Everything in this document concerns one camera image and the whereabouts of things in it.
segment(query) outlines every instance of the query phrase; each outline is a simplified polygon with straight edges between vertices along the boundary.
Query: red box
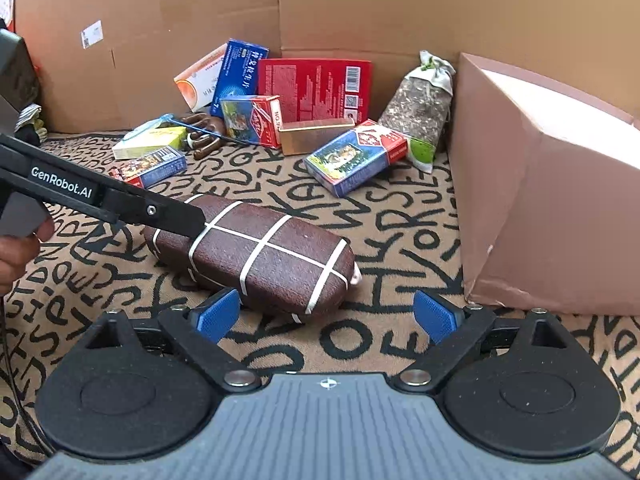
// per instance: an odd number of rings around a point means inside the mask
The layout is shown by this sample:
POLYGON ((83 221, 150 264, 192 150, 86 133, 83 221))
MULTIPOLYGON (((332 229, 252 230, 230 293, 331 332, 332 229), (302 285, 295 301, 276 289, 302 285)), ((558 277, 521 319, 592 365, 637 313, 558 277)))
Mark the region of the red box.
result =
POLYGON ((371 62, 348 59, 261 59, 258 93, 279 95, 285 123, 369 118, 371 62))

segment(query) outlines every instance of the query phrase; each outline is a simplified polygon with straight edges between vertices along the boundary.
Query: plastic bag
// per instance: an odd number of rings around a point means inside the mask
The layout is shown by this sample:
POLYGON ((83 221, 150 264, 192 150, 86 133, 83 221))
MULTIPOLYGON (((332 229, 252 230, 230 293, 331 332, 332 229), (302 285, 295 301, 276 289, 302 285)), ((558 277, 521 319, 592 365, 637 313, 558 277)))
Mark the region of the plastic bag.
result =
POLYGON ((438 140, 449 118, 456 71, 426 50, 420 51, 420 62, 421 66, 404 76, 379 122, 407 136, 407 158, 419 170, 431 173, 438 140))

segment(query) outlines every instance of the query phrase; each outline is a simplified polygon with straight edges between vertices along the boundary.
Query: silver pivot bolt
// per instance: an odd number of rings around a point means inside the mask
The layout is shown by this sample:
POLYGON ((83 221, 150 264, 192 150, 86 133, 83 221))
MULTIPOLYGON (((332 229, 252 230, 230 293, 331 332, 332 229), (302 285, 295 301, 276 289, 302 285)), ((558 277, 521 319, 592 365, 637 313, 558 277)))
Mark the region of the silver pivot bolt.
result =
POLYGON ((431 382, 431 374, 427 370, 405 370, 400 374, 400 380, 407 386, 424 386, 431 382))
POLYGON ((255 374, 250 370, 233 370, 225 374, 225 383, 236 388, 243 388, 255 383, 255 374))

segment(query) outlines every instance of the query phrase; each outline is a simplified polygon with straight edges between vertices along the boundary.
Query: brown small box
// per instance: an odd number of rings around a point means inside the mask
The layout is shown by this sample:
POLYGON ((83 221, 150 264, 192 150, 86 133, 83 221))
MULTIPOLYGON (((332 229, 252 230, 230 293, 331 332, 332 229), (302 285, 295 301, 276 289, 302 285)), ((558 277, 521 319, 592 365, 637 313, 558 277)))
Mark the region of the brown small box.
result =
POLYGON ((282 153, 284 155, 313 153, 354 127, 353 119, 318 119, 284 123, 280 128, 282 153))

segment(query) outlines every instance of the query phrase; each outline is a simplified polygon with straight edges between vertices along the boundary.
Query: finger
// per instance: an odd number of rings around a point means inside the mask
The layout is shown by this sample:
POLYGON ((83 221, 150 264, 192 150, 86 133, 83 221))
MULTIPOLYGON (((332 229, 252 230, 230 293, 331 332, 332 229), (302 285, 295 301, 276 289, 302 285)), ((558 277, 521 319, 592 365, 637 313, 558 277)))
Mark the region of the finger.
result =
POLYGON ((31 235, 26 238, 0 237, 0 260, 12 266, 24 266, 40 253, 40 241, 31 235))
POLYGON ((13 266, 7 262, 0 262, 0 285, 9 286, 10 290, 16 280, 27 272, 25 265, 13 266))
POLYGON ((51 217, 47 218, 40 227, 38 227, 38 230, 36 231, 36 236, 38 237, 38 240, 40 240, 41 242, 48 242, 49 240, 51 240, 51 237, 53 236, 53 233, 56 230, 56 226, 53 223, 53 220, 51 217))

